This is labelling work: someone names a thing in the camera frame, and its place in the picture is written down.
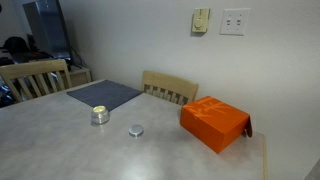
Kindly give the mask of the round silver lid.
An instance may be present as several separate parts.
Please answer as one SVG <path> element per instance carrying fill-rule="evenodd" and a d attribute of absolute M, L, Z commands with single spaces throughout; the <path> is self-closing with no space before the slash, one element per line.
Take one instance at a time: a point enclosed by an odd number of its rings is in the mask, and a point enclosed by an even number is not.
<path fill-rule="evenodd" d="M 135 124 L 129 128 L 128 132 L 132 137 L 139 137 L 143 134 L 144 128 L 142 125 Z"/>

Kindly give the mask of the dark blue placemat cloth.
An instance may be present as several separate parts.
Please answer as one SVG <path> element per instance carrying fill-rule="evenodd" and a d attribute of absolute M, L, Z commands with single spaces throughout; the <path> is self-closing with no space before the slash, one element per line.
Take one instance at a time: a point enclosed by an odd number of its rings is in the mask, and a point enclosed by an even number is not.
<path fill-rule="evenodd" d="M 109 80 L 68 92 L 69 96 L 91 107 L 105 106 L 109 111 L 140 94 L 137 89 Z"/>

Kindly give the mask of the silver jar with yellow cream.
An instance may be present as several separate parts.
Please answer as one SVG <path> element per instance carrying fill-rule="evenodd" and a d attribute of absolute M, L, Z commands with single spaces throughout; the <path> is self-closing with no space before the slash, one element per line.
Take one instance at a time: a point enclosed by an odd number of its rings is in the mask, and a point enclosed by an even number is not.
<path fill-rule="evenodd" d="M 101 125 L 110 120 L 109 111 L 105 106 L 96 106 L 91 112 L 91 121 L 94 124 Z"/>

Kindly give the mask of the orange cardboard box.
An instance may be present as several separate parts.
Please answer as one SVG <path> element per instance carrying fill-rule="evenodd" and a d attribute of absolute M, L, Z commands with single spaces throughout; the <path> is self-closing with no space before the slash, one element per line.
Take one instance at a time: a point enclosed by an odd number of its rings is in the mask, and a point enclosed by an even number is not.
<path fill-rule="evenodd" d="M 253 136 L 248 113 L 211 96 L 183 105 L 180 125 L 216 153 L 243 133 Z"/>

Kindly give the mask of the small wooden side cabinet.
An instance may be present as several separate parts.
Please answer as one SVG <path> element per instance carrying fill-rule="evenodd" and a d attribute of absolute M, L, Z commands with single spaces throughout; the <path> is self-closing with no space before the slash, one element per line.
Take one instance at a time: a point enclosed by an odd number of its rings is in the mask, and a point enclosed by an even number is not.
<path fill-rule="evenodd" d="M 90 70 L 86 67 L 69 67 L 69 76 L 73 87 L 90 83 L 92 81 Z"/>

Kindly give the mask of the dark monitor screen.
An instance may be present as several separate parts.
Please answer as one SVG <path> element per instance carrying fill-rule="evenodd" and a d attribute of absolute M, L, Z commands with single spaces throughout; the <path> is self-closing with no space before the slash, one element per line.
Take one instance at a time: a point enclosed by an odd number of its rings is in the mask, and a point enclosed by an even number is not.
<path fill-rule="evenodd" d="M 37 48 L 54 58 L 71 61 L 71 47 L 59 1 L 37 0 L 25 3 L 23 9 Z"/>

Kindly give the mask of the wooden chair at table end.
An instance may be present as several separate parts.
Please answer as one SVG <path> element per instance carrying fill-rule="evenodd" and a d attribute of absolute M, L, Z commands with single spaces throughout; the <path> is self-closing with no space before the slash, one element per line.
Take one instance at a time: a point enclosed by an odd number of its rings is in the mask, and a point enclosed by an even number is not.
<path fill-rule="evenodd" d="M 67 63 L 63 59 L 1 66 L 0 76 L 17 102 L 72 87 Z"/>

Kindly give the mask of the wooden chair at wall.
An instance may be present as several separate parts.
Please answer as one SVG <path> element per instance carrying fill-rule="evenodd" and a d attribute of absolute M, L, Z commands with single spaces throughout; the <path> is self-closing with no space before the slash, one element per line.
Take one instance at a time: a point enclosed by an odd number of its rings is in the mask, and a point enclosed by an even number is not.
<path fill-rule="evenodd" d="M 195 99 L 199 84 L 177 76 L 146 70 L 142 75 L 141 89 L 149 95 L 185 105 Z"/>

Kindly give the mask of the beige wall thermostat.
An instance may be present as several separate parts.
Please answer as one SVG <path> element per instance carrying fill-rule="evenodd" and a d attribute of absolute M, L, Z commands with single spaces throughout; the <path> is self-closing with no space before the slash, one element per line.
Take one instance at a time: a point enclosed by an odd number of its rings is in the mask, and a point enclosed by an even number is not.
<path fill-rule="evenodd" d="M 192 31 L 195 33 L 206 33 L 209 25 L 210 9 L 200 8 L 193 12 Z"/>

